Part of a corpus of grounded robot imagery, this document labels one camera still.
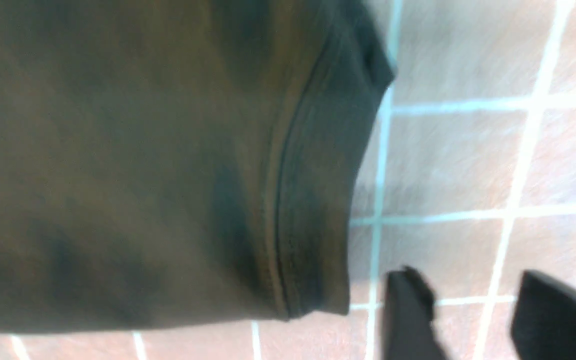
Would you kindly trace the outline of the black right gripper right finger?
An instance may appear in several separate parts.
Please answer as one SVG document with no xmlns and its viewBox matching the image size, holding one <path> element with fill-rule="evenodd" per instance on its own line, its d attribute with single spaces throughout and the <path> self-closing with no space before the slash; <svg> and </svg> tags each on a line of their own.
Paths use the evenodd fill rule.
<svg viewBox="0 0 576 360">
<path fill-rule="evenodd" d="M 576 289 L 544 272 L 523 272 L 510 337 L 521 360 L 576 360 Z"/>
</svg>

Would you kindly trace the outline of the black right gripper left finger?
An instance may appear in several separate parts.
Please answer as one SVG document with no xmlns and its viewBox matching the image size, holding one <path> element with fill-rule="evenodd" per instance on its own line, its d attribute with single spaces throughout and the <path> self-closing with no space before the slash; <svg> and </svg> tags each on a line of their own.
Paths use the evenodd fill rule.
<svg viewBox="0 0 576 360">
<path fill-rule="evenodd" d="M 435 293 L 411 266 L 386 276 L 382 308 L 384 360 L 446 360 L 434 330 Z"/>
</svg>

